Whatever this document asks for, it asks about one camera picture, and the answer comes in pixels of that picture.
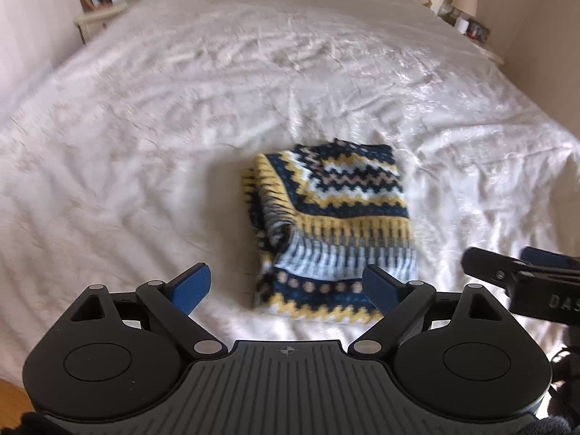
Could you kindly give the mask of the white embroidered bedspread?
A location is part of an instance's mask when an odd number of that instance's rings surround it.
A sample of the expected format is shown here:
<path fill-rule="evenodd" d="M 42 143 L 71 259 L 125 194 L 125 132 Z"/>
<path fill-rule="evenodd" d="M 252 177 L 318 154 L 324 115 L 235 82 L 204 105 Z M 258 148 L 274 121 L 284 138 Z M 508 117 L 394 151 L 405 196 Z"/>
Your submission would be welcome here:
<path fill-rule="evenodd" d="M 1 120 L 1 376 L 88 285 L 203 261 L 223 342 L 357 326 L 251 308 L 240 174 L 295 144 L 389 144 L 423 280 L 479 247 L 579 252 L 579 142 L 412 0 L 142 0 Z"/>

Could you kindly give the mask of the dark small picture frame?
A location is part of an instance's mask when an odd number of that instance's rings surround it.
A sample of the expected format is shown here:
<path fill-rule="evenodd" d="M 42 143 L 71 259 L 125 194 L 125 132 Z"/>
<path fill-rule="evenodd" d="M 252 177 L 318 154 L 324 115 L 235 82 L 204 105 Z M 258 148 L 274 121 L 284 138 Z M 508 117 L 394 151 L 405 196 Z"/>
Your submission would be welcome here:
<path fill-rule="evenodd" d="M 490 36 L 490 30 L 479 22 L 470 21 L 466 36 L 471 38 L 471 40 L 478 41 L 479 43 L 486 43 Z"/>

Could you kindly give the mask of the left cream nightstand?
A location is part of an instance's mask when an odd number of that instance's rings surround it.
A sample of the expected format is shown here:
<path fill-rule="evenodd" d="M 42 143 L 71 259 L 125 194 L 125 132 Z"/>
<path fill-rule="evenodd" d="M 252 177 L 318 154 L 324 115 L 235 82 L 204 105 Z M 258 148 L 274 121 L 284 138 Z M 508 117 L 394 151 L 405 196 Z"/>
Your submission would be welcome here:
<path fill-rule="evenodd" d="M 106 29 L 112 20 L 129 9 L 128 2 L 81 14 L 74 19 L 82 43 L 87 44 L 97 33 Z"/>

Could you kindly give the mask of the cream nightstand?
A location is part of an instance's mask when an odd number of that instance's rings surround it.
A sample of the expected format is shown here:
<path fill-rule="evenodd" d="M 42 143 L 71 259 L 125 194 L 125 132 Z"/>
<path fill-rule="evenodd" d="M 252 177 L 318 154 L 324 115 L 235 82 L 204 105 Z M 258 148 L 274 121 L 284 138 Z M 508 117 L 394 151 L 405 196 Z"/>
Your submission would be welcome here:
<path fill-rule="evenodd" d="M 446 22 L 449 26 L 453 26 L 454 28 L 458 29 L 456 26 L 456 22 L 458 22 L 458 18 L 451 13 L 439 13 L 439 17 Z M 502 57 L 497 55 L 491 48 L 486 38 L 484 36 L 484 30 L 481 26 L 478 26 L 475 21 L 471 19 L 467 20 L 467 27 L 463 36 L 470 41 L 472 45 L 474 45 L 477 50 L 488 59 L 490 62 L 495 64 L 496 66 L 500 67 L 504 64 L 504 60 Z"/>
<path fill-rule="evenodd" d="M 87 44 L 97 33 L 106 29 L 112 20 L 129 9 L 128 2 L 81 14 L 74 19 L 82 43 Z"/>

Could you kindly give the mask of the right cream nightstand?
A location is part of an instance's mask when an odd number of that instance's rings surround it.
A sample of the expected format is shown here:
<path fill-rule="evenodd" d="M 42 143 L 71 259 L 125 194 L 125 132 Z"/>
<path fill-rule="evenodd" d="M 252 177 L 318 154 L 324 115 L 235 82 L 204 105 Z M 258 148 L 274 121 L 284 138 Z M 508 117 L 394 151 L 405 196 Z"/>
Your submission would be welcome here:
<path fill-rule="evenodd" d="M 458 22 L 458 18 L 451 13 L 439 13 L 439 17 L 446 22 L 449 26 L 453 26 L 454 28 L 458 29 L 456 26 L 456 22 Z M 486 38 L 484 36 L 484 30 L 481 26 L 478 26 L 475 21 L 471 19 L 467 20 L 467 27 L 463 36 L 470 41 L 472 45 L 474 45 L 477 50 L 488 59 L 490 62 L 495 64 L 496 66 L 500 67 L 504 64 L 504 60 L 502 57 L 497 55 L 491 48 Z"/>

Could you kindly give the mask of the white candle jar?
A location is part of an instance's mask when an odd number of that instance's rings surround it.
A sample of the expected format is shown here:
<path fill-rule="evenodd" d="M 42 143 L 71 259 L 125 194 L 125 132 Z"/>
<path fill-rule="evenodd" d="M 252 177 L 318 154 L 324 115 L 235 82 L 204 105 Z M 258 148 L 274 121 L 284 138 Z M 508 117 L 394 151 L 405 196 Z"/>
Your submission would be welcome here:
<path fill-rule="evenodd" d="M 459 31 L 459 33 L 465 34 L 469 28 L 469 21 L 464 18 L 458 18 L 454 27 Z"/>

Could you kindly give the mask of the navy yellow patterned knit sweater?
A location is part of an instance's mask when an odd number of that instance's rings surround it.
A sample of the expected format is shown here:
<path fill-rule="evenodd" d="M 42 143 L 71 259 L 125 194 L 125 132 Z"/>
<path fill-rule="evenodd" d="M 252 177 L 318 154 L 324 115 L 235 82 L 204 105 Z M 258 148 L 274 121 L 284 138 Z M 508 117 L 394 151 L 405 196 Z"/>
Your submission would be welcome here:
<path fill-rule="evenodd" d="M 297 144 L 258 154 L 241 186 L 257 236 L 254 309 L 297 320 L 381 319 L 362 275 L 377 265 L 416 279 L 402 175 L 387 144 Z"/>

